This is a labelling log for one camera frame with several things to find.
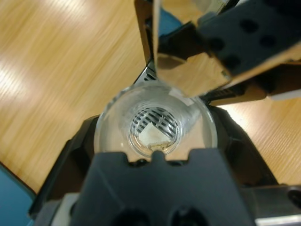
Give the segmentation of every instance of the black plastic bracket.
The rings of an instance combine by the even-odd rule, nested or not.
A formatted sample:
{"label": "black plastic bracket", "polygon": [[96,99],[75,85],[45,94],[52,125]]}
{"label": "black plastic bracket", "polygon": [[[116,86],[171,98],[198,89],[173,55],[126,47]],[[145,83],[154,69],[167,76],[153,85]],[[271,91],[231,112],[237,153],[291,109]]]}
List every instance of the black plastic bracket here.
{"label": "black plastic bracket", "polygon": [[161,152],[136,167],[124,153],[96,154],[70,225],[98,224],[255,225],[218,149],[192,150],[182,166]]}

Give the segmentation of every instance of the wooden table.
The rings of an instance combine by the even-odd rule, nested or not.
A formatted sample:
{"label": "wooden table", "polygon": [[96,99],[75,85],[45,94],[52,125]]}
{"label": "wooden table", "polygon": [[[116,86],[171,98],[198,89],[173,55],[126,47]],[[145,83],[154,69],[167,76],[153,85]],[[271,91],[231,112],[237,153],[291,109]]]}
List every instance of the wooden table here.
{"label": "wooden table", "polygon": [[[36,192],[82,121],[145,66],[133,0],[0,0],[0,161]],[[301,99],[225,106],[301,183]]]}

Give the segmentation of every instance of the circular glass dish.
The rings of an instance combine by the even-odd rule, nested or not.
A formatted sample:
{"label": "circular glass dish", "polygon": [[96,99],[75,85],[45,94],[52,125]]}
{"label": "circular glass dish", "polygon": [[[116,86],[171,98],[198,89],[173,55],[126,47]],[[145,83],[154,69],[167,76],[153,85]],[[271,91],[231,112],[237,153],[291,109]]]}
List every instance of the circular glass dish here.
{"label": "circular glass dish", "polygon": [[159,81],[134,84],[120,92],[100,115],[95,152],[125,152],[129,161],[186,160],[193,148],[217,147],[212,116],[199,98],[185,98]]}

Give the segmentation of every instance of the blue surface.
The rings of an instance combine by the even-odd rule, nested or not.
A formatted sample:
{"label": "blue surface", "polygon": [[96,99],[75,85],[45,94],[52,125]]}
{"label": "blue surface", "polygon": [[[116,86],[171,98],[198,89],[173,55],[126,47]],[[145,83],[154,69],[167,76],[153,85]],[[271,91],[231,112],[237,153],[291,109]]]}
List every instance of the blue surface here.
{"label": "blue surface", "polygon": [[31,226],[27,216],[34,194],[0,165],[0,225]]}
{"label": "blue surface", "polygon": [[180,20],[178,20],[174,15],[165,11],[163,8],[160,10],[160,20],[159,20],[159,37],[161,35],[169,34],[179,27],[182,26]]}

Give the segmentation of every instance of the screw hole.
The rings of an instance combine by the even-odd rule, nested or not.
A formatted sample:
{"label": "screw hole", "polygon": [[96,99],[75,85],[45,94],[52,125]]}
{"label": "screw hole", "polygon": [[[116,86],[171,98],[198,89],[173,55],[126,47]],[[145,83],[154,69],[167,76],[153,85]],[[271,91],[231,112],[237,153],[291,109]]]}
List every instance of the screw hole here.
{"label": "screw hole", "polygon": [[230,55],[222,60],[222,63],[226,68],[234,70],[240,65],[240,59],[235,55]]}
{"label": "screw hole", "polygon": [[150,221],[147,215],[137,209],[125,210],[113,221],[112,226],[149,226]]}
{"label": "screw hole", "polygon": [[259,28],[259,25],[255,21],[249,19],[241,20],[239,25],[244,32],[249,34],[256,32]]}
{"label": "screw hole", "polygon": [[76,202],[71,206],[69,215],[72,216],[76,207]]}
{"label": "screw hole", "polygon": [[209,40],[209,46],[213,51],[221,51],[225,47],[225,43],[222,39],[212,38]]}
{"label": "screw hole", "polygon": [[267,48],[274,47],[276,45],[276,39],[272,35],[264,35],[260,39],[260,45],[262,45],[263,47],[267,47]]}
{"label": "screw hole", "polygon": [[171,226],[207,226],[208,223],[201,213],[194,208],[181,207],[172,218]]}
{"label": "screw hole", "polygon": [[292,203],[301,209],[301,191],[291,190],[288,192],[288,198],[292,201]]}

